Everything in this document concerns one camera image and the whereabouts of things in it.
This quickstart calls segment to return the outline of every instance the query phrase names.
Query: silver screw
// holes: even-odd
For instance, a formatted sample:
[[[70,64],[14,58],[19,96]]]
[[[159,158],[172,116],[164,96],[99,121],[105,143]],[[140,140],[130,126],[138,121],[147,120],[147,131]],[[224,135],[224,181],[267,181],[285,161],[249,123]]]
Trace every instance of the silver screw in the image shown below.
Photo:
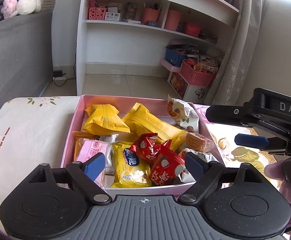
[[[196,196],[192,194],[184,194],[181,196],[182,201],[184,202],[194,202],[197,200]]]
[[[95,195],[93,199],[97,202],[106,202],[108,201],[109,196],[105,194],[98,194],[98,195]]]

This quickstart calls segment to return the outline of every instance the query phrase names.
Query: gray ribbed plate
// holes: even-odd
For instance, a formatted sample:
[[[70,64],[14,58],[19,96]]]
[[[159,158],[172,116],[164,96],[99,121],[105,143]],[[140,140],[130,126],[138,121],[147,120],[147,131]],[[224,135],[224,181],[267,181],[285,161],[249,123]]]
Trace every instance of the gray ribbed plate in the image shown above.
[[[233,240],[213,229],[194,207],[172,196],[118,196],[94,207],[75,230],[56,240]],[[281,235],[271,238],[284,240]]]

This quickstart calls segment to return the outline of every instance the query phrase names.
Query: gray curtain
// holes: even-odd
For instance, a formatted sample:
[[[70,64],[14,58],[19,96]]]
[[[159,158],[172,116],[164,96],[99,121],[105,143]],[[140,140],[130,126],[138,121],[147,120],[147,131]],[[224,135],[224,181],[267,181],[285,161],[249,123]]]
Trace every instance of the gray curtain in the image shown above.
[[[235,105],[242,89],[261,24],[264,0],[238,0],[239,16],[220,69],[204,100],[207,105]]]

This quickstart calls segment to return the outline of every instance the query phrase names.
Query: white plush toy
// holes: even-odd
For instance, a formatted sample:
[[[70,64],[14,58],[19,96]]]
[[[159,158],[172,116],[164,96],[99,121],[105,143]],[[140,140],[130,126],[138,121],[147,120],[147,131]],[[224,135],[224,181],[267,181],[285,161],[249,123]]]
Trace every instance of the white plush toy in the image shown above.
[[[41,0],[4,0],[1,9],[4,18],[10,18],[16,15],[26,15],[37,13],[41,10]]]

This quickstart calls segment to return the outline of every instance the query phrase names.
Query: blue label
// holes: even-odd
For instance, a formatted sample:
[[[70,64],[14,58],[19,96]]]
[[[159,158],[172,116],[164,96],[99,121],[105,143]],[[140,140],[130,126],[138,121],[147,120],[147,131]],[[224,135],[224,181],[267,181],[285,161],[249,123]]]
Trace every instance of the blue label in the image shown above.
[[[135,152],[130,151],[129,148],[123,150],[124,159],[129,166],[138,166],[140,161]]]

